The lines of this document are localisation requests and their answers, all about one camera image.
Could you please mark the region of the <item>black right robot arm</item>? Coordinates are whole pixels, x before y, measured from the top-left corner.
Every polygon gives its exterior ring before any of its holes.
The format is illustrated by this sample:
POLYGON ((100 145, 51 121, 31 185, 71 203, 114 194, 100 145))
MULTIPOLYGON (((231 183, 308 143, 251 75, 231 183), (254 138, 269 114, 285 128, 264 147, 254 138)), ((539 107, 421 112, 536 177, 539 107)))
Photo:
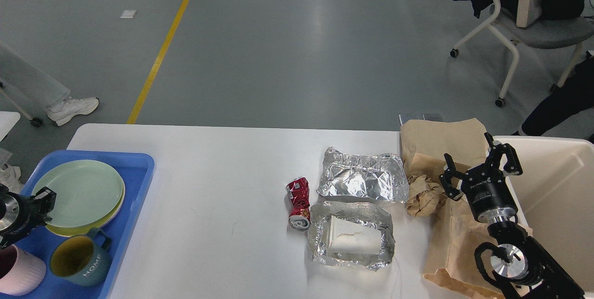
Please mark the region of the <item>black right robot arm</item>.
POLYGON ((518 206, 505 182, 506 177, 523 173, 516 150, 490 133, 484 138, 489 147, 484 163, 460 172, 446 153, 439 176, 445 195, 454 201, 466 197, 475 221, 486 224, 496 240, 475 249, 478 272, 507 299, 522 297, 517 286, 528 287, 524 299, 583 299, 581 286, 518 224, 518 206))

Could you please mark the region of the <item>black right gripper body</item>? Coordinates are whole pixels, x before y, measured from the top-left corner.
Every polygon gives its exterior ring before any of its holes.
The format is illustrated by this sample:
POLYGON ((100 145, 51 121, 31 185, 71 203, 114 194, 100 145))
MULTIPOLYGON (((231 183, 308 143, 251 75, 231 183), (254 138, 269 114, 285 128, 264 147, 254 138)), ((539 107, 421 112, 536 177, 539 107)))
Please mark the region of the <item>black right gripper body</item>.
POLYGON ((463 193, 471 212, 480 223, 509 221, 518 212, 503 172, 480 164, 465 172, 463 193))

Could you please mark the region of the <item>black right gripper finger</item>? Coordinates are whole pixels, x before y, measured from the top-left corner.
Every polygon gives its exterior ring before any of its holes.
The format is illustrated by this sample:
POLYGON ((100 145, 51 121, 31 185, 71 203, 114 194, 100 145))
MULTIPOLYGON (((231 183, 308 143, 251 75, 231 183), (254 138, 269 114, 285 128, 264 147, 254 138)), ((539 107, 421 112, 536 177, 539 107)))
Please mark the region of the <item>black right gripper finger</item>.
POLYGON ((502 144, 494 140, 492 134, 485 132, 484 137, 489 146, 489 153, 484 162, 484 172, 488 177, 521 176, 523 168, 516 150, 510 144, 502 144))
POLYGON ((466 178, 466 175, 457 170, 450 154, 444 153, 444 160, 444 172, 443 174, 439 175, 439 180, 444 189, 444 194, 454 201, 459 201, 463 197, 463 192, 452 184, 452 178, 463 181, 466 178))

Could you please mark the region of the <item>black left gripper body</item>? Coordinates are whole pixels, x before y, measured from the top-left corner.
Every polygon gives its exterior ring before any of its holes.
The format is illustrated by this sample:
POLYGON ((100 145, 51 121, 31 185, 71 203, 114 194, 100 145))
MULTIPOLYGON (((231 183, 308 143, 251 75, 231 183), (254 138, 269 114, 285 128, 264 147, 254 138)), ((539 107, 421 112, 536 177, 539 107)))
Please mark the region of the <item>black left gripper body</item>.
POLYGON ((39 202, 33 196, 1 195, 1 248, 5 249, 26 237, 39 225, 39 202))

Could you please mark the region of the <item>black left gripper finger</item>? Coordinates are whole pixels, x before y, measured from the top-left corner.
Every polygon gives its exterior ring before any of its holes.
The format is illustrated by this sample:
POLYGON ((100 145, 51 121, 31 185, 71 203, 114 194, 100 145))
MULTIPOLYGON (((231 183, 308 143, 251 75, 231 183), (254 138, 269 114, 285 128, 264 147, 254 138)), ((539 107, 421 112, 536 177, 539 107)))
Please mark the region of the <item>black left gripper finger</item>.
POLYGON ((31 219, 38 225, 47 225, 52 217, 49 213, 53 210, 57 193, 49 187, 43 187, 30 199, 31 219))

